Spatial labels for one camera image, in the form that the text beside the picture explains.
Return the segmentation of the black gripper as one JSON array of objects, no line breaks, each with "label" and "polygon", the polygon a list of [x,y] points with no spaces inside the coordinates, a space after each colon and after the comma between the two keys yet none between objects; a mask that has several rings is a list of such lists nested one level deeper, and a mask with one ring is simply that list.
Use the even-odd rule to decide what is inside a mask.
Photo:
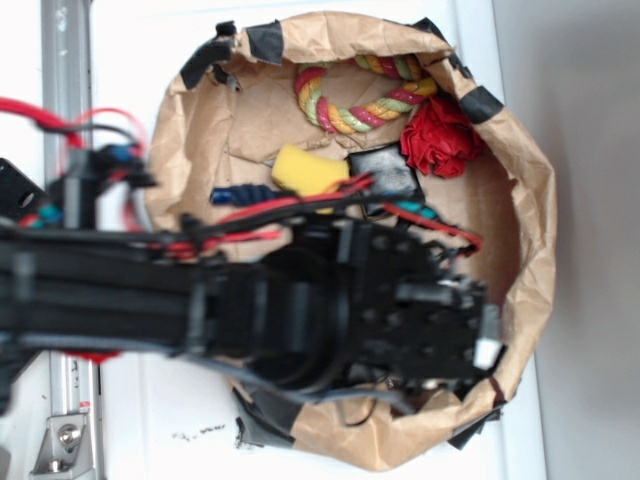
[{"label": "black gripper", "polygon": [[455,272],[437,241],[362,220],[314,215],[264,265],[268,336],[277,347],[251,367],[282,390],[310,395],[396,381],[465,393],[503,353],[499,309],[482,282]]}]

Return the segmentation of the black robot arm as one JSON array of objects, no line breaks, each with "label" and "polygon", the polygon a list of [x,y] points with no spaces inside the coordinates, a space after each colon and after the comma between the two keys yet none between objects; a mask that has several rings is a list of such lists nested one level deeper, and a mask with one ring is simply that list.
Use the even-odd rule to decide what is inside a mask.
[{"label": "black robot arm", "polygon": [[41,350],[158,352],[296,403],[372,398],[409,414],[504,352],[499,309],[451,249],[347,215],[369,180],[255,204],[180,233],[1,223],[1,404]]}]

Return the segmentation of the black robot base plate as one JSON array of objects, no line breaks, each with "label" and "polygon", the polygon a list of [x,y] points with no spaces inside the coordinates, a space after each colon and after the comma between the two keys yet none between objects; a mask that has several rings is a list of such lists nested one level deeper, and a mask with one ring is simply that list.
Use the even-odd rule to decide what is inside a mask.
[{"label": "black robot base plate", "polygon": [[47,193],[12,162],[1,159],[1,218],[28,228],[43,228],[41,208],[49,203]]}]

